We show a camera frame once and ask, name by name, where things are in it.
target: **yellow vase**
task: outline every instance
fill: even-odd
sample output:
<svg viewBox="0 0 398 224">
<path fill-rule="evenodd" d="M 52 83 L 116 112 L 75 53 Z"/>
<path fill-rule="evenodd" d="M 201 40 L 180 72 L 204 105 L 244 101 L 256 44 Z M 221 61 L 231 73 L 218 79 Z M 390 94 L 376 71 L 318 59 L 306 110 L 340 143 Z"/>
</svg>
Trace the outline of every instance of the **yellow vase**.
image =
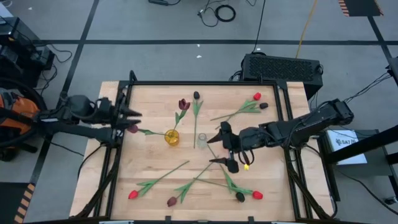
<svg viewBox="0 0 398 224">
<path fill-rule="evenodd" d="M 178 131 L 171 129 L 165 133 L 164 139 L 170 146 L 177 146 L 180 142 L 180 134 Z"/>
</svg>

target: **black tulip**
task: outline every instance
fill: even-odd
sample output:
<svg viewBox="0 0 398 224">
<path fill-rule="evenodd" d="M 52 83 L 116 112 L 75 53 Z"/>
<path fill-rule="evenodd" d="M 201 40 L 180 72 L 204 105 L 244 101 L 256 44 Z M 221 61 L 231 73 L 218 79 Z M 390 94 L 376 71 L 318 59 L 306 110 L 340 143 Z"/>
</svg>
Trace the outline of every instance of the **black tulip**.
<svg viewBox="0 0 398 224">
<path fill-rule="evenodd" d="M 260 109 L 266 109 L 268 107 L 268 103 L 260 103 Z"/>
<path fill-rule="evenodd" d="M 195 100 L 199 100 L 200 95 L 199 95 L 199 93 L 198 93 L 197 91 L 194 91 L 194 92 L 193 92 L 193 98 L 194 98 Z"/>
<path fill-rule="evenodd" d="M 235 197 L 239 202 L 244 202 L 244 195 L 241 192 L 236 192 Z"/>
</svg>

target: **wooden table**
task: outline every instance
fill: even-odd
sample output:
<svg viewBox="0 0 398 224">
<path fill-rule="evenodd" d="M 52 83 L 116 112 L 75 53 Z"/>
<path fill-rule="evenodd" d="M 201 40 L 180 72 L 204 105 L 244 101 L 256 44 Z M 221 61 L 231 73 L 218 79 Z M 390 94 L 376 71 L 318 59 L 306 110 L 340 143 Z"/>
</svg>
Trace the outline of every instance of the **wooden table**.
<svg viewBox="0 0 398 224">
<path fill-rule="evenodd" d="M 117 86 L 118 82 L 103 82 L 99 95 L 114 100 Z M 288 87 L 294 116 L 308 113 L 302 83 L 288 83 Z M 278 120 L 271 86 L 134 86 L 130 108 L 143 114 L 140 128 L 165 133 L 174 127 L 175 112 L 180 112 L 178 100 L 185 98 L 192 101 L 195 90 L 199 91 L 200 99 L 204 101 L 198 115 L 197 133 L 205 133 L 208 138 L 218 132 L 215 128 L 220 123 L 220 120 L 210 121 L 211 118 L 234 113 L 256 92 L 262 94 L 259 102 L 267 102 L 269 107 L 260 114 L 239 114 L 231 119 L 234 133 L 239 133 L 249 126 L 258 127 L 258 124 Z M 286 119 L 283 95 L 280 97 Z M 255 200 L 247 195 L 246 201 L 239 203 L 228 189 L 196 181 L 182 204 L 178 202 L 173 207 L 167 207 L 166 201 L 179 194 L 174 189 L 189 183 L 209 164 L 208 160 L 213 158 L 207 148 L 193 148 L 193 127 L 194 115 L 191 106 L 177 126 L 180 133 L 180 143 L 177 147 L 168 146 L 164 137 L 160 135 L 125 133 L 112 219 L 164 220 L 165 216 L 171 215 L 173 220 L 244 221 L 248 220 L 248 216 L 253 216 L 257 221 L 294 221 L 284 152 L 281 147 L 256 149 L 256 161 L 250 166 L 249 171 L 244 171 L 239 163 L 241 171 L 230 174 L 238 186 L 262 192 L 262 200 Z M 308 144 L 318 148 L 314 140 Z M 85 155 L 91 153 L 98 145 L 96 140 L 89 140 Z M 228 155 L 221 142 L 210 146 L 216 155 Z M 70 215 L 76 215 L 98 188 L 104 152 L 104 149 L 98 151 L 83 166 Z M 137 183 L 157 179 L 187 160 L 190 161 L 188 164 L 154 185 L 145 196 L 134 200 L 127 199 L 132 190 L 140 189 L 141 186 L 136 185 Z M 304 149 L 302 160 L 309 191 L 324 210 L 332 214 L 333 208 L 321 159 L 310 150 Z M 212 164 L 201 178 L 225 184 L 223 172 L 218 164 Z M 301 203 L 300 211 L 304 217 L 302 195 L 299 189 L 297 192 Z M 102 215 L 107 199 L 108 191 L 103 195 Z"/>
</svg>

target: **red tulip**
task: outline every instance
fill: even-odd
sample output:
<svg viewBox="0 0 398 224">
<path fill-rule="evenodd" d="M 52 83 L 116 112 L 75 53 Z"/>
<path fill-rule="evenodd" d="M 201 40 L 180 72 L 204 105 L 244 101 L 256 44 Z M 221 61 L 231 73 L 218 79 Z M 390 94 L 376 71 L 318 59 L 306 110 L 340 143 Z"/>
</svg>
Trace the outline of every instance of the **red tulip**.
<svg viewBox="0 0 398 224">
<path fill-rule="evenodd" d="M 138 126 L 137 125 L 130 126 L 129 128 L 127 128 L 127 130 L 129 132 L 133 133 L 133 134 L 137 133 L 138 132 Z"/>
<path fill-rule="evenodd" d="M 167 201 L 167 206 L 171 207 L 177 203 L 177 198 L 176 197 L 170 197 L 170 199 Z"/>
<path fill-rule="evenodd" d="M 185 101 L 185 99 L 182 99 L 182 100 L 180 100 L 180 101 L 178 101 L 178 107 L 181 109 L 181 110 L 187 110 L 187 109 L 189 109 L 189 106 L 191 105 L 191 103 L 187 103 L 186 101 Z"/>
<path fill-rule="evenodd" d="M 253 99 L 254 99 L 254 100 L 260 100 L 260 98 L 261 98 L 261 93 L 256 93 L 256 94 L 254 94 L 254 96 L 253 96 Z"/>
<path fill-rule="evenodd" d="M 129 199 L 134 199 L 136 197 L 138 197 L 138 191 L 133 190 L 132 192 L 130 192 Z"/>
<path fill-rule="evenodd" d="M 262 199 L 262 193 L 259 192 L 259 191 L 257 191 L 257 190 L 255 190 L 255 191 L 253 192 L 253 198 L 254 198 L 254 199 L 258 199 L 258 200 Z"/>
</svg>

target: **concrete floor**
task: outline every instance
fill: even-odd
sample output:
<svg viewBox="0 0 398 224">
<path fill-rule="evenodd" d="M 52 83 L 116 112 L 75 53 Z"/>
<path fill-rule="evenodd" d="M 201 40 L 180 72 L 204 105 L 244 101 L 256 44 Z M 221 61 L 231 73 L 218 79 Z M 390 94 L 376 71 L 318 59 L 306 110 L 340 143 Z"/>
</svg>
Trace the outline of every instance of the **concrete floor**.
<svg viewBox="0 0 398 224">
<path fill-rule="evenodd" d="M 375 17 L 385 40 L 398 40 L 394 14 L 398 2 L 378 0 L 384 17 Z M 8 9 L 19 16 L 41 39 L 80 40 L 94 0 L 18 0 Z M 206 0 L 183 0 L 162 7 L 145 0 L 100 0 L 87 40 L 253 40 L 256 37 L 262 1 L 251 7 L 246 1 L 229 0 L 236 9 L 233 22 L 205 27 L 196 13 Z M 264 11 L 261 40 L 299 40 L 312 0 L 268 0 Z M 204 20 L 214 22 L 211 14 Z M 377 40 L 366 17 L 345 17 L 335 0 L 319 1 L 305 40 Z M 78 42 L 58 44 L 58 49 L 75 53 Z M 84 45 L 68 94 L 98 97 L 101 82 L 126 80 L 133 69 L 139 80 L 227 80 L 239 69 L 253 45 L 238 44 L 130 44 Z M 296 45 L 258 45 L 267 55 L 294 57 Z M 393 57 L 398 46 L 389 46 Z M 67 54 L 57 53 L 60 58 Z M 385 72 L 387 60 L 378 45 L 304 45 L 300 58 L 319 60 L 325 68 L 324 86 L 318 102 L 344 99 Z M 72 60 L 56 63 L 58 77 L 44 92 L 48 107 L 58 96 L 70 71 Z M 385 130 L 398 123 L 398 88 L 393 79 L 381 83 L 349 106 L 355 113 L 353 129 Z M 40 146 L 40 139 L 33 139 Z M 86 139 L 56 134 L 53 142 L 84 152 Z M 389 152 L 397 152 L 390 145 Z M 1 182 L 29 182 L 39 153 L 21 154 L 12 162 L 0 162 Z M 76 187 L 76 173 L 82 158 L 51 146 L 27 212 L 26 222 L 67 218 Z M 379 205 L 363 188 L 336 176 L 341 194 L 337 217 L 366 223 L 398 223 L 394 214 Z M 387 177 L 361 178 L 380 198 L 392 195 Z"/>
</svg>

